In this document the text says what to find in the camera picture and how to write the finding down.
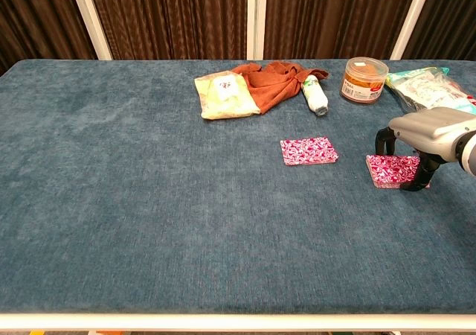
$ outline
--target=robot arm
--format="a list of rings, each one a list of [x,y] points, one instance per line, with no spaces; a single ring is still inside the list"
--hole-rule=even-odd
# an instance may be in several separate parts
[[[393,155],[397,139],[414,147],[420,157],[414,180],[400,186],[404,190],[421,190],[446,162],[458,161],[476,176],[476,115],[438,107],[394,118],[377,133],[376,154]]]

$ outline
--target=table edge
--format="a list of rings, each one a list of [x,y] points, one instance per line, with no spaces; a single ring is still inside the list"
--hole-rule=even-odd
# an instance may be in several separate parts
[[[476,314],[0,313],[0,331],[476,331]]]

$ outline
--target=jar label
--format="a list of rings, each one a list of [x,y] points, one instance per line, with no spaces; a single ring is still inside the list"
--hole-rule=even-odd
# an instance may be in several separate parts
[[[375,85],[371,87],[360,87],[344,78],[342,94],[349,99],[355,99],[357,101],[374,101],[380,96],[383,88],[383,83],[375,83]]]

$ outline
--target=plastic jar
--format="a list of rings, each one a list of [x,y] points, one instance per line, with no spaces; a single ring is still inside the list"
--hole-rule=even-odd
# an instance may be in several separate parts
[[[359,103],[373,103],[382,93],[388,67],[369,57],[355,57],[347,61],[341,84],[341,95]]]

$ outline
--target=plastic bag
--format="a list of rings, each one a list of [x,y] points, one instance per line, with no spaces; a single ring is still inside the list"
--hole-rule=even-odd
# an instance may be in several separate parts
[[[232,71],[209,74],[195,79],[200,95],[202,118],[222,119],[260,114],[245,78]]]
[[[385,84],[399,96],[406,112],[436,106],[476,114],[476,99],[447,76],[449,68],[427,67],[389,73]]]

